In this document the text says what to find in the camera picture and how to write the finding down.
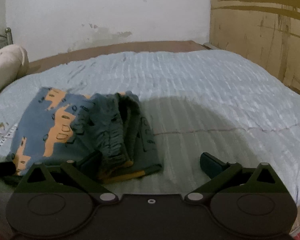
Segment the brown wooden bed frame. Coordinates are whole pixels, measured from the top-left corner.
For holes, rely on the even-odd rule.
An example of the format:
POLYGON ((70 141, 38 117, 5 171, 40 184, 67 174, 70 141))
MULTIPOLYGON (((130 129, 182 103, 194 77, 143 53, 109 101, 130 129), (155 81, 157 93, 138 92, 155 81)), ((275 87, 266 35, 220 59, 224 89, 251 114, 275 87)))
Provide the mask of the brown wooden bed frame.
POLYGON ((151 41, 112 44, 108 46, 80 49, 33 61, 30 63, 30 68, 27 71, 27 74, 30 75, 41 73, 60 64, 68 64, 72 61, 82 61, 90 59, 92 57, 98 57, 100 55, 116 54, 125 51, 135 53, 144 51, 167 51, 173 53, 180 53, 209 49, 209 47, 198 44, 194 41, 151 41))

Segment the cream rolled pillow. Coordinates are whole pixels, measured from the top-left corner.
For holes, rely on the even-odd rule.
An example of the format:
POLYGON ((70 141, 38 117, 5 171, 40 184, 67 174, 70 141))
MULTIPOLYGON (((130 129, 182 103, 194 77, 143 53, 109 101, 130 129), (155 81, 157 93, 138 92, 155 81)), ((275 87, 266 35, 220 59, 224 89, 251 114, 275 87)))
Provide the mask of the cream rolled pillow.
POLYGON ((12 44, 0 49, 0 91, 28 70, 29 58, 22 46, 12 44))

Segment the blue orange patterned pants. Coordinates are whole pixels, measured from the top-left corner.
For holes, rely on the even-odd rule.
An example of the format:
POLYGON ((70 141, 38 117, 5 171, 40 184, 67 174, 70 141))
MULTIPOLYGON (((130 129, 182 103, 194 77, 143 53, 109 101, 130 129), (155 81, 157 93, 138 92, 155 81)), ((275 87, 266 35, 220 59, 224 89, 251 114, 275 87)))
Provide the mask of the blue orange patterned pants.
POLYGON ((21 116, 7 160, 19 177, 36 162, 51 167, 73 160, 106 184, 162 169, 139 98, 130 91, 86 96, 41 88, 21 116))

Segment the light blue quilted bedspread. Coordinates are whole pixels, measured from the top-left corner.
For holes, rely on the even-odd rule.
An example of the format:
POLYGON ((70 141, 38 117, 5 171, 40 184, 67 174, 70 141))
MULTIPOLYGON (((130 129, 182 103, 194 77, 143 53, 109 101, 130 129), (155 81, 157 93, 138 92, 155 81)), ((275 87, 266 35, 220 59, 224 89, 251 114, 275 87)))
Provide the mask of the light blue quilted bedspread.
POLYGON ((189 192, 208 181, 199 165, 208 152, 245 167, 269 163, 300 205, 300 95, 235 53, 122 52, 28 75, 0 93, 0 139, 41 87, 139 97, 164 167, 110 191, 189 192))

